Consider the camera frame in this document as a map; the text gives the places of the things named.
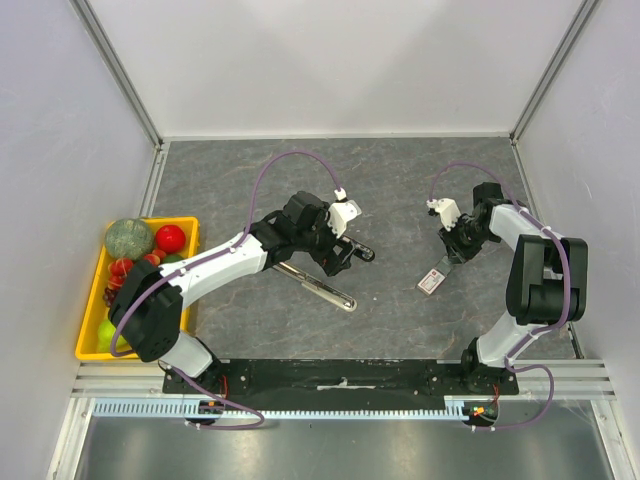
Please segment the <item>silver and black stapler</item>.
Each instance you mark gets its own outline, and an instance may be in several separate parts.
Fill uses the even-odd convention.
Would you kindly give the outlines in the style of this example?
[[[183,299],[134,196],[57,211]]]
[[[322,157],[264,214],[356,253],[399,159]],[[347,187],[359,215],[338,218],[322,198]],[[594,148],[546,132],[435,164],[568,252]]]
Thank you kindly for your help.
[[[355,298],[323,283],[319,279],[298,269],[297,267],[293,267],[282,262],[275,265],[273,269],[288,278],[297,281],[306,290],[346,312],[353,312],[357,308],[357,301]]]

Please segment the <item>red white staple box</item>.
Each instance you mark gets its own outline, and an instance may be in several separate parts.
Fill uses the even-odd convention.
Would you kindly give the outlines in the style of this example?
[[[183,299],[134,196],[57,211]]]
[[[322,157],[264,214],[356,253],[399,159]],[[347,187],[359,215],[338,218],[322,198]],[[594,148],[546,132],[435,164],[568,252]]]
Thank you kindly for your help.
[[[451,275],[457,263],[449,258],[442,258],[416,285],[425,295],[432,295]]]

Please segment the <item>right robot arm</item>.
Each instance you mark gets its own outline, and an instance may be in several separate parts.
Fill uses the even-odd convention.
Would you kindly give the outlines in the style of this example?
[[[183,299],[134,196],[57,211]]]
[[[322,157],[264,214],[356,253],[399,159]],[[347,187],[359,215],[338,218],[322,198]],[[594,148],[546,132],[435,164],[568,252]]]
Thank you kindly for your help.
[[[471,341],[457,371],[460,386],[469,393],[504,388],[515,377],[508,367],[522,351],[551,328],[584,315],[587,243],[539,225],[523,204],[506,199],[493,182],[474,187],[470,214],[448,198],[431,200],[428,206],[440,218],[438,235],[449,265],[469,262],[486,242],[504,242],[513,252],[506,311]]]

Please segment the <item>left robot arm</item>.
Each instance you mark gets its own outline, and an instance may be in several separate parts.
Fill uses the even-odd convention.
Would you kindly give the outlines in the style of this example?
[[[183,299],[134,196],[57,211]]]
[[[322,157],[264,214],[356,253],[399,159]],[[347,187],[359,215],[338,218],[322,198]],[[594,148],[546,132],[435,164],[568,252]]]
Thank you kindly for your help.
[[[356,248],[346,238],[361,209],[342,191],[328,203],[305,191],[227,243],[165,266],[136,264],[111,305],[108,318],[143,362],[161,361],[184,375],[198,393],[219,382],[219,361],[198,338],[182,330],[182,312],[201,297],[239,278],[258,274],[303,252],[328,276],[349,268]]]

